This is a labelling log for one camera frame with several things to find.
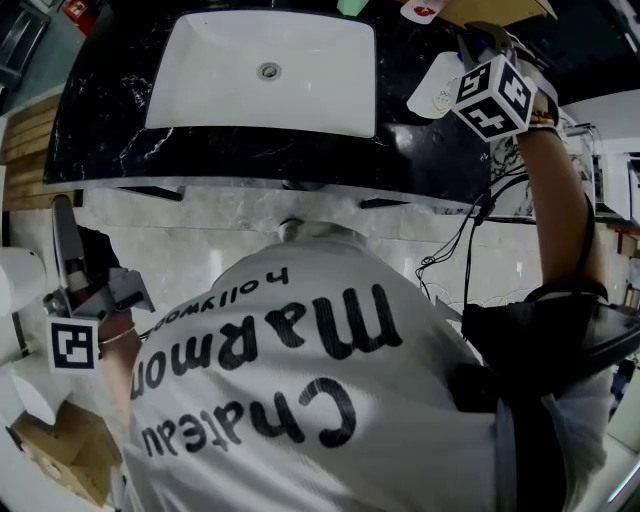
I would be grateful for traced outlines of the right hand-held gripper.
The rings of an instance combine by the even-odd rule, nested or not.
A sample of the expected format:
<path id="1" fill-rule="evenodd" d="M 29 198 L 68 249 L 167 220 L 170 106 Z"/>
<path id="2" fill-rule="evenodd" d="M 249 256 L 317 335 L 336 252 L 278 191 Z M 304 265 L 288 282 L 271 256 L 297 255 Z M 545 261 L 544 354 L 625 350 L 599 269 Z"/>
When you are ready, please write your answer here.
<path id="1" fill-rule="evenodd" d="M 465 73 L 453 113 L 485 142 L 531 128 L 556 128 L 558 95 L 531 52 L 512 49 L 511 36 L 500 25 L 472 21 L 465 29 L 457 34 Z"/>

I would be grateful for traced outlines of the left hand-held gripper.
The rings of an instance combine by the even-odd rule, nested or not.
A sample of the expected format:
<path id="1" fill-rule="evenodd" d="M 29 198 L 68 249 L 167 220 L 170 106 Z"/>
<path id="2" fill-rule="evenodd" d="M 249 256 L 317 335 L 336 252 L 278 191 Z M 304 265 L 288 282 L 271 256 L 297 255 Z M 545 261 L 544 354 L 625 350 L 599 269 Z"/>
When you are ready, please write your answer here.
<path id="1" fill-rule="evenodd" d="M 120 268 L 109 236 L 78 227 L 67 196 L 56 196 L 51 212 L 59 287 L 43 299 L 49 364 L 54 373 L 86 373 L 97 367 L 105 320 L 133 308 L 154 312 L 155 306 L 141 274 Z M 88 297 L 77 302 L 83 290 Z"/>

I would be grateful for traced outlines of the white pump bottle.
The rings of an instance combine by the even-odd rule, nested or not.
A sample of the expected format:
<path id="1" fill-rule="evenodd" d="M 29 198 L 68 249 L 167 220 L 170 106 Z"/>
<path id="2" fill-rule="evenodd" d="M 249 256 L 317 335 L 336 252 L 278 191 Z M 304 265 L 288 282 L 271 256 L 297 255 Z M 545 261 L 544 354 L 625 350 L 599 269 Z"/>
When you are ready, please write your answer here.
<path id="1" fill-rule="evenodd" d="M 408 99 L 409 111 L 427 120 L 443 118 L 454 102 L 465 67 L 458 52 L 438 54 L 418 87 Z"/>

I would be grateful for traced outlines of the person's right forearm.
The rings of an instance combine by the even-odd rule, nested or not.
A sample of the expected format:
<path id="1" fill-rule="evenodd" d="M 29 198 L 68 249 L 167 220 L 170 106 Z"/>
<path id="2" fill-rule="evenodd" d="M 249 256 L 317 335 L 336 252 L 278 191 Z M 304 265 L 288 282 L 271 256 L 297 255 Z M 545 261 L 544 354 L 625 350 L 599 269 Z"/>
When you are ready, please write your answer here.
<path id="1" fill-rule="evenodd" d="M 558 135 L 532 129 L 517 136 L 531 188 L 543 285 L 526 299 L 568 293 L 608 299 L 602 245 L 591 202 Z"/>

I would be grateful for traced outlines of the person's left forearm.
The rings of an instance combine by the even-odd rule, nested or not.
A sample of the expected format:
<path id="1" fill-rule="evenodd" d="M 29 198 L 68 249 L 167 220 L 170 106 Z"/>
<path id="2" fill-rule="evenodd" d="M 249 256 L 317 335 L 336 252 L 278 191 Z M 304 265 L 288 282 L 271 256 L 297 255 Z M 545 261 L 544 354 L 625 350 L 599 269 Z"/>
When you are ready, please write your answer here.
<path id="1" fill-rule="evenodd" d="M 131 312 L 114 312 L 100 325 L 98 348 L 103 373 L 109 385 L 123 428 L 123 440 L 129 440 L 131 423 L 131 385 L 142 341 Z"/>

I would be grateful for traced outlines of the large cardboard box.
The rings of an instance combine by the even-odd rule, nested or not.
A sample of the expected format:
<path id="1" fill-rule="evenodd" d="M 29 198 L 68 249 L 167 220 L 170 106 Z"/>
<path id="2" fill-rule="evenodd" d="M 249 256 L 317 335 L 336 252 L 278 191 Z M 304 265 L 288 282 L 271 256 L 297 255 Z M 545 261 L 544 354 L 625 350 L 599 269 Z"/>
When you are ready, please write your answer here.
<path id="1" fill-rule="evenodd" d="M 403 6 L 407 0 L 395 1 Z M 505 27 L 536 16 L 558 19 L 548 0 L 448 0 L 436 18 L 458 27 L 472 21 Z"/>

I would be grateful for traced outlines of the black plastic cabinet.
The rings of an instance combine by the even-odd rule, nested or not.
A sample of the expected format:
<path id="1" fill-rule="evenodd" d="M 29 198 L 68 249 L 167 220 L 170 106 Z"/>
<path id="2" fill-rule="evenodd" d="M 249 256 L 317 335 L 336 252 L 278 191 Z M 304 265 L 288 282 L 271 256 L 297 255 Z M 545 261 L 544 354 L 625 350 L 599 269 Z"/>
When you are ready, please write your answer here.
<path id="1" fill-rule="evenodd" d="M 534 53 L 562 106 L 640 89 L 640 48 L 609 0 L 549 0 L 557 17 L 507 30 Z"/>

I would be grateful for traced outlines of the wooden slat pallet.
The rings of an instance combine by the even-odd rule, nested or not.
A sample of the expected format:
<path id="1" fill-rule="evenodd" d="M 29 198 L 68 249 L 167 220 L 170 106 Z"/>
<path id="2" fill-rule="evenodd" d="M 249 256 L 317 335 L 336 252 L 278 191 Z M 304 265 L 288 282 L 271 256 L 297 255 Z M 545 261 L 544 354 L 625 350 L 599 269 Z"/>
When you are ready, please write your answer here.
<path id="1" fill-rule="evenodd" d="M 0 170 L 4 170 L 2 211 L 45 210 L 57 195 L 74 208 L 83 206 L 84 194 L 44 182 L 47 151 L 61 94 L 50 96 L 10 115 L 0 144 Z"/>

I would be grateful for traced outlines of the white marble sink block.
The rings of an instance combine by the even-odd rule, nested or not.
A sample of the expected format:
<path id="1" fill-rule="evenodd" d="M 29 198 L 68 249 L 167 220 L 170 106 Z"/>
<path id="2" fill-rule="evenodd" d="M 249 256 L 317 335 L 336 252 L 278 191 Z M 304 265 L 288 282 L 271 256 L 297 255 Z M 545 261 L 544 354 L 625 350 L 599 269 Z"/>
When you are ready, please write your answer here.
<path id="1" fill-rule="evenodd" d="M 594 171 L 594 142 L 589 136 L 567 138 L 564 129 L 580 124 L 564 110 L 560 111 L 558 133 L 571 163 L 581 180 L 582 188 L 592 204 L 596 203 L 596 184 Z M 523 164 L 517 141 L 514 137 L 491 144 L 491 178 L 496 179 L 506 172 Z M 505 219 L 507 222 L 533 224 L 534 206 L 528 183 L 519 183 L 506 190 L 497 200 L 492 218 Z"/>

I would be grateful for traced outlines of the black marble vanity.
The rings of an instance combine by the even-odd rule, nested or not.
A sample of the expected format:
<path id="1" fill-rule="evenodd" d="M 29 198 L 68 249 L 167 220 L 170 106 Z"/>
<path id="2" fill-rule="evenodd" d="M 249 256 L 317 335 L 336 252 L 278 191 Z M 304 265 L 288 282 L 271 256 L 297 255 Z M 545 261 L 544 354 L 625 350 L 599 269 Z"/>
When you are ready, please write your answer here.
<path id="1" fill-rule="evenodd" d="M 258 128 L 144 126 L 153 76 L 175 20 L 197 10 L 293 8 L 335 13 L 337 0 L 110 0 L 66 82 L 48 149 L 49 184 L 224 177 L 356 186 L 471 202 L 489 182 L 490 150 L 455 115 L 428 121 L 407 100 L 452 28 L 420 26 L 393 0 L 370 0 L 376 32 L 374 139 Z"/>

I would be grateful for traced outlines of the small cardboard box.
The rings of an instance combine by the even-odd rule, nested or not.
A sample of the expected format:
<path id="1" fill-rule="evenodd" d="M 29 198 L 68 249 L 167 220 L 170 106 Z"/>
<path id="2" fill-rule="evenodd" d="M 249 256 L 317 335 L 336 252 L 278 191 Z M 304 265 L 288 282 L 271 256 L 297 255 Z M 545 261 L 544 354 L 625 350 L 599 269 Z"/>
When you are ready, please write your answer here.
<path id="1" fill-rule="evenodd" d="M 122 456 L 103 418 L 64 401 L 49 425 L 23 412 L 9 427 L 17 446 L 61 487 L 97 507 L 107 504 Z"/>

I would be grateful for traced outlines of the white rectangular sink basin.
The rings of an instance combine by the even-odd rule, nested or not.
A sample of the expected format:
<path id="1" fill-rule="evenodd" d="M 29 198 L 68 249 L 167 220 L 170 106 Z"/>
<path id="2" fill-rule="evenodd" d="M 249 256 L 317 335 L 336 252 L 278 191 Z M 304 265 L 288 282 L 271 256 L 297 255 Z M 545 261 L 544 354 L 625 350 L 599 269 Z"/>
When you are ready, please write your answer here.
<path id="1" fill-rule="evenodd" d="M 185 14 L 165 45 L 145 126 L 371 138 L 374 28 L 351 18 L 271 9 Z"/>

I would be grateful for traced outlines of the red fire extinguisher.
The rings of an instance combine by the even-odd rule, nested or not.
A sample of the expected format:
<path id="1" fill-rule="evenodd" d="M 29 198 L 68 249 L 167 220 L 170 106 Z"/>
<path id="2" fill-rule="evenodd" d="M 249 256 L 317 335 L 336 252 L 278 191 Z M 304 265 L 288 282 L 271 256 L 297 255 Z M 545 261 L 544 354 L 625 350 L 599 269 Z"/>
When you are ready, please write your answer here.
<path id="1" fill-rule="evenodd" d="M 83 35 L 90 34 L 99 16 L 97 0 L 63 0 L 61 8 Z"/>

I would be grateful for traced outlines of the person's white printed t-shirt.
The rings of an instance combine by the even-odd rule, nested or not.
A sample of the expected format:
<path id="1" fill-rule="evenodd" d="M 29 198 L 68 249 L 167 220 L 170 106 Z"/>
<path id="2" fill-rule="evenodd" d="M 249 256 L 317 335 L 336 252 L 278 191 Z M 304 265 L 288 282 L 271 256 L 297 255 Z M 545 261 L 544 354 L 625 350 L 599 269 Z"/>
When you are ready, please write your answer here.
<path id="1" fill-rule="evenodd" d="M 123 512 L 497 512 L 495 415 L 449 389 L 474 355 L 435 354 L 259 380 L 209 365 L 131 393 Z"/>

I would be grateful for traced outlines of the black body harness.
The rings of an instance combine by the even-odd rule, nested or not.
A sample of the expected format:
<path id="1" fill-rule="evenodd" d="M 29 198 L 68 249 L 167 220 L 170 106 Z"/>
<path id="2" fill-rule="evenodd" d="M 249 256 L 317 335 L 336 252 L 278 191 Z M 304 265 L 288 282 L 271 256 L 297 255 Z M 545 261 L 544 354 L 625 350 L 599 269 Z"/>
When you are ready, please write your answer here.
<path id="1" fill-rule="evenodd" d="M 577 463 L 553 394 L 478 364 L 458 365 L 450 390 L 459 411 L 495 415 L 497 512 L 570 512 L 577 505 Z"/>

